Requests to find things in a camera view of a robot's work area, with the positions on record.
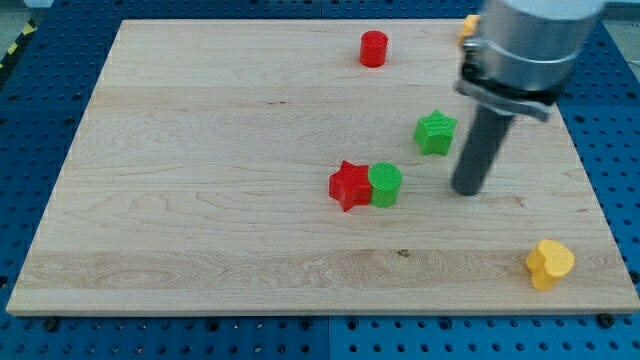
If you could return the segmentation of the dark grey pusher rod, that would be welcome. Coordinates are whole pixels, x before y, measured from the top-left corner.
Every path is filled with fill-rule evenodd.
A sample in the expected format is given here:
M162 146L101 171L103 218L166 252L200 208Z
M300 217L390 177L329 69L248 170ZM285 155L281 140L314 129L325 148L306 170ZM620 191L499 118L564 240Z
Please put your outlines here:
M515 116L483 104L476 108L451 185L463 196L474 196L482 188Z

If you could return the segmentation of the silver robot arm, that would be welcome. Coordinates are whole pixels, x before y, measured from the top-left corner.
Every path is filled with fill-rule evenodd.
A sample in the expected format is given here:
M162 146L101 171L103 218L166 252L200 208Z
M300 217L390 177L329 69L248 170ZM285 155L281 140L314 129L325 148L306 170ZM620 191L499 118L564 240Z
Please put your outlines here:
M453 189L482 188L518 115L545 122L601 13L604 0L486 0L462 40L455 89L477 101L452 175Z

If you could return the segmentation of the yellow block behind arm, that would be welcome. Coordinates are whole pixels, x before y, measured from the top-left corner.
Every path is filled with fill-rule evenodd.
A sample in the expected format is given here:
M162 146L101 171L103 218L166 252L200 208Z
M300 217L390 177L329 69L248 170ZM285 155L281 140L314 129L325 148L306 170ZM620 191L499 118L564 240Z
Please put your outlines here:
M481 16L479 14L471 14L464 18L457 40L459 46L462 46L465 39L475 33L480 19Z

